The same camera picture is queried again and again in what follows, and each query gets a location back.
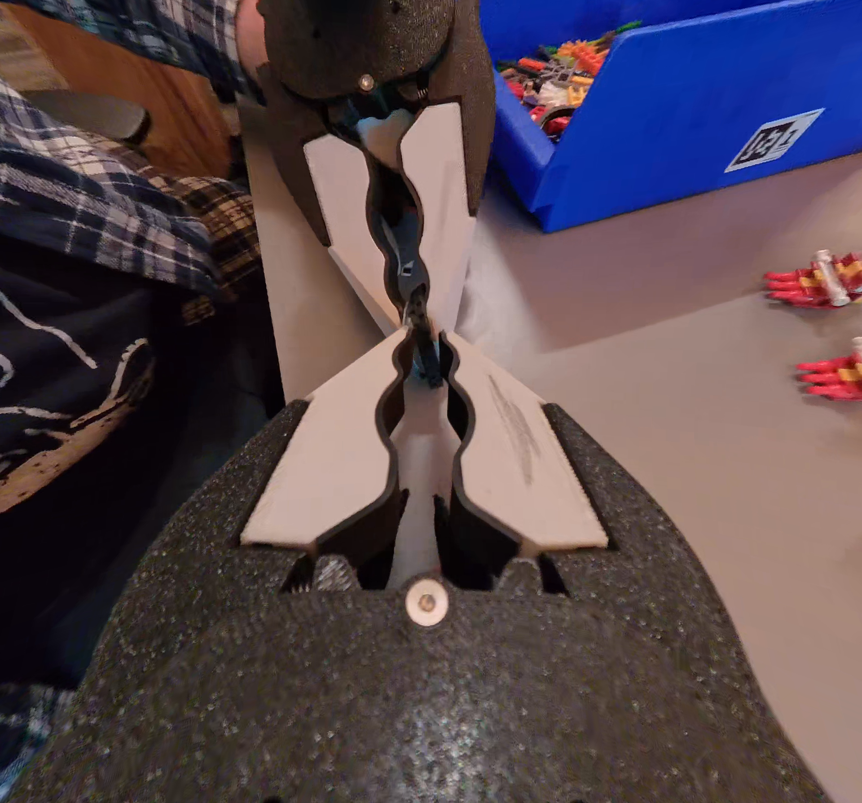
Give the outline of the blue plastic parts bin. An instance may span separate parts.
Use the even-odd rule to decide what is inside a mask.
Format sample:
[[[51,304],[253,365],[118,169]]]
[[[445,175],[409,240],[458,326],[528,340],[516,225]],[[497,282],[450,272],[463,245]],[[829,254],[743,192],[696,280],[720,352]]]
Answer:
[[[553,143],[497,82],[492,158],[546,232],[861,147],[861,0],[480,0],[494,62],[619,34]]]

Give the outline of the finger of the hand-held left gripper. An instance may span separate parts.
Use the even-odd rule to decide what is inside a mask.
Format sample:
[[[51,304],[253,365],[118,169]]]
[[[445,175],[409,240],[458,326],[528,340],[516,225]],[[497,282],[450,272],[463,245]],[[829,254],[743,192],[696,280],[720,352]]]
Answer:
[[[468,209],[463,144],[460,107],[451,102],[421,110],[398,145],[421,224],[427,311],[438,331],[457,323],[476,224]]]
[[[401,327],[384,284],[386,259],[368,217],[371,177],[365,153],[331,134],[303,147],[329,235],[329,256],[383,334]]]

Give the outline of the black rubber toy tyre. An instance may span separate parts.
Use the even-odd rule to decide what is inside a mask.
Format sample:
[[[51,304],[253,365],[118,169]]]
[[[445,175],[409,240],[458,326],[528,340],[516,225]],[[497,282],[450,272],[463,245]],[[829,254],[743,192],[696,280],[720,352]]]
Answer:
[[[414,339],[414,371],[430,389],[443,385],[440,367],[439,340],[433,323],[427,314],[427,285],[416,286],[410,293],[404,308],[403,324],[407,325]]]

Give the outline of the brown wooden panel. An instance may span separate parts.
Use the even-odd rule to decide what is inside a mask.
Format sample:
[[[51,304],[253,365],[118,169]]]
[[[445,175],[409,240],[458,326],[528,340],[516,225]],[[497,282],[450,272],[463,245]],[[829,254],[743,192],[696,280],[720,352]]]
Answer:
[[[64,89],[124,98],[146,108],[152,128],[142,149],[157,169],[225,179],[230,129],[204,78],[149,61],[70,24],[18,4],[2,4],[2,35],[19,36],[33,68],[3,68],[16,90]]]

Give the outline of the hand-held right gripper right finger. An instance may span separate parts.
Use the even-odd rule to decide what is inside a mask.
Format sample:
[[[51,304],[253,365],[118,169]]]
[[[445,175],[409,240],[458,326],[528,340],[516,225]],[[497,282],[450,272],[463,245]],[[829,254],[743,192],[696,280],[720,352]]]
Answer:
[[[488,591],[514,560],[608,550],[550,405],[463,336],[441,333],[435,540],[443,578]]]

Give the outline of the person's left hand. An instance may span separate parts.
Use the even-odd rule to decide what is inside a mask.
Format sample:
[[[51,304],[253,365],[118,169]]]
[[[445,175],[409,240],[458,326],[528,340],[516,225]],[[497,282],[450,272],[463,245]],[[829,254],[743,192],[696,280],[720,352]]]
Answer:
[[[258,10],[259,0],[239,0],[234,16],[238,60],[245,75],[260,84],[259,68],[267,63],[264,43],[264,18]]]

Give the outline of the red yellow toy foot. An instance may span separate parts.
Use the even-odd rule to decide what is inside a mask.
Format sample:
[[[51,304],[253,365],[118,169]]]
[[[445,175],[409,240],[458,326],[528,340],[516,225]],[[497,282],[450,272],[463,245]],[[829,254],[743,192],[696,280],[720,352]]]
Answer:
[[[817,251],[807,268],[764,275],[765,295],[795,308],[840,309],[861,301],[861,257]]]
[[[796,380],[808,396],[835,402],[861,402],[861,337],[853,339],[849,355],[799,363]]]

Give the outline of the pile of colourful toy pieces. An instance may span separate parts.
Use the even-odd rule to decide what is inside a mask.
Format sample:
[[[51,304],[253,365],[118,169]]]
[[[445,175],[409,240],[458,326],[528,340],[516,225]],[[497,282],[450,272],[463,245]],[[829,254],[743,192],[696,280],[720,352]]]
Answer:
[[[614,42],[642,24],[641,20],[626,22],[594,40],[541,44],[520,59],[497,62],[496,69],[533,123],[558,144]]]

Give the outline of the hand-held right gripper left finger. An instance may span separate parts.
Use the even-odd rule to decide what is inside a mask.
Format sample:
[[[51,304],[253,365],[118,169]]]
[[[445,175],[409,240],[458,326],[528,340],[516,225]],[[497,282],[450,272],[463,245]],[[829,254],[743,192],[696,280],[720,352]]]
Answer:
[[[240,533],[242,547],[342,556],[361,587],[391,578],[404,492],[392,434],[415,335],[401,328],[312,392]]]

